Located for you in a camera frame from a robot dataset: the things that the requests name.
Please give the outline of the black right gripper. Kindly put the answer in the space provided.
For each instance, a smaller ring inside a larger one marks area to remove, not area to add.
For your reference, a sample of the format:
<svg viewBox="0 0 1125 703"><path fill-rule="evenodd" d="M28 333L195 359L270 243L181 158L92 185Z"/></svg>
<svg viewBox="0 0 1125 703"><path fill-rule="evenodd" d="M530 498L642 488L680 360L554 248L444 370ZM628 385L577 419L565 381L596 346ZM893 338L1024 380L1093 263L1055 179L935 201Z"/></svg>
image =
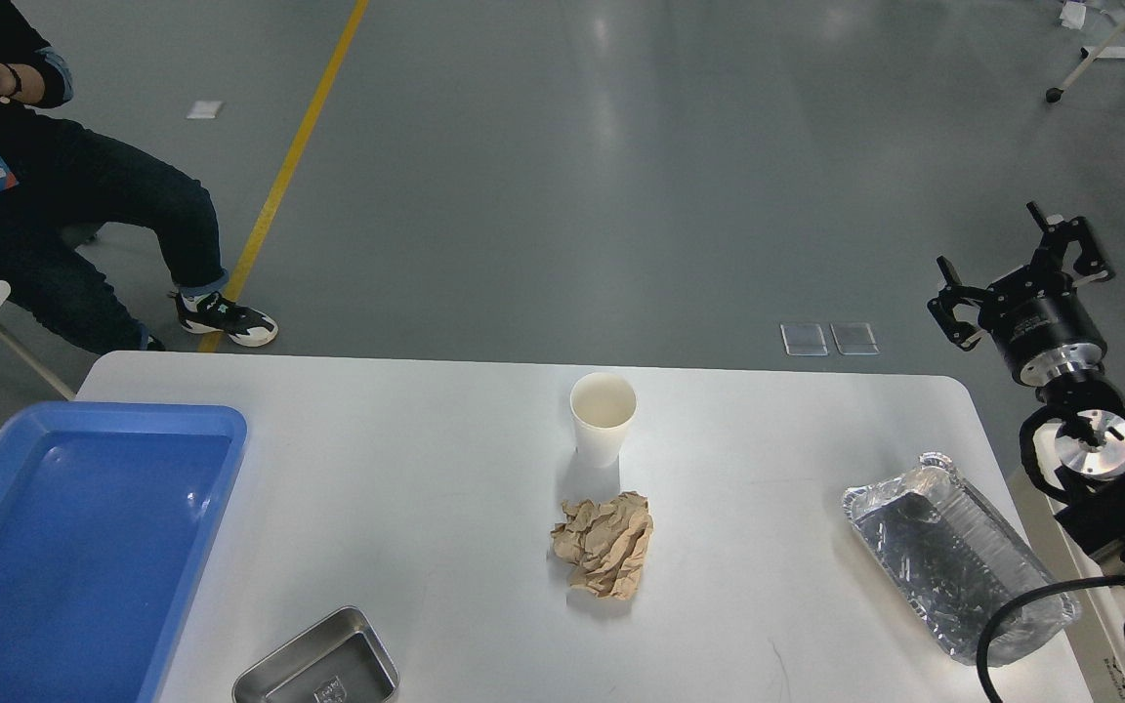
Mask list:
<svg viewBox="0 0 1125 703"><path fill-rule="evenodd" d="M1043 388L1063 375L1104 368L1107 343L1076 286L1107 283L1115 271L1088 219L1046 217L1035 201L1027 210L1041 231L1028 265L979 288L961 283L950 259L937 256L943 282L926 308L961 351L972 351L986 330L1014 382ZM958 319L957 307L980 310L980 325Z"/></svg>

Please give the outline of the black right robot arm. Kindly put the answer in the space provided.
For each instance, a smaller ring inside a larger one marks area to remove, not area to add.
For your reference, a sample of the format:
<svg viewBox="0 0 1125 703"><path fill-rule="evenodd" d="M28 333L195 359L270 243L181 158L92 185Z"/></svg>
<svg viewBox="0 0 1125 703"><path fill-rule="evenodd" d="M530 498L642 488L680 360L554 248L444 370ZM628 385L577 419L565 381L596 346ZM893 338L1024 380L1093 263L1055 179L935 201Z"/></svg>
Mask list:
<svg viewBox="0 0 1125 703"><path fill-rule="evenodd" d="M1060 504L1058 525L1102 573L1030 589L986 620L976 667L992 702L990 649L1006 620L1050 596L1125 587L1125 397L1105 376L1106 342L1079 298L1081 285L1112 280L1112 265L1084 217L1050 219L1036 202L1027 210L1041 232L1030 262L969 286L940 256L928 309L958 349L991 337L1014 382L1035 391L1040 409L1019 431L1023 471Z"/></svg>

